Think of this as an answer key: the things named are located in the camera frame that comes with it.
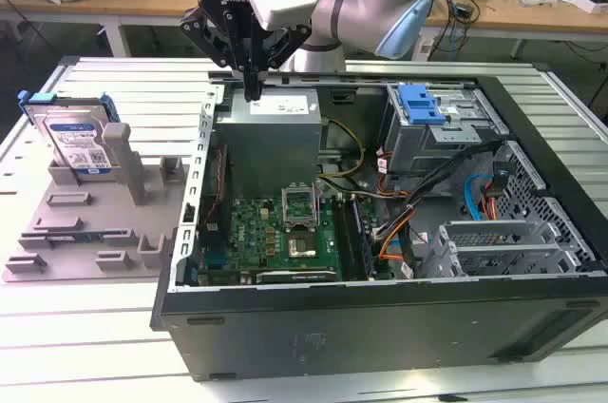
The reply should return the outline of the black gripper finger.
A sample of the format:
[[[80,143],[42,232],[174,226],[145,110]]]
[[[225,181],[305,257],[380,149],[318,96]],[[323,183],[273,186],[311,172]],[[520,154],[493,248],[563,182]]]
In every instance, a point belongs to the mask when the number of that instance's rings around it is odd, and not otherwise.
[[[309,25],[295,25],[268,31],[259,25],[253,31],[253,100],[260,98],[270,68],[281,67],[310,37]]]
[[[230,67],[244,88],[248,102],[255,99],[255,72],[247,48],[248,37],[239,26],[234,9],[215,12],[216,20],[202,7],[188,10],[180,20],[181,32],[220,67]]]

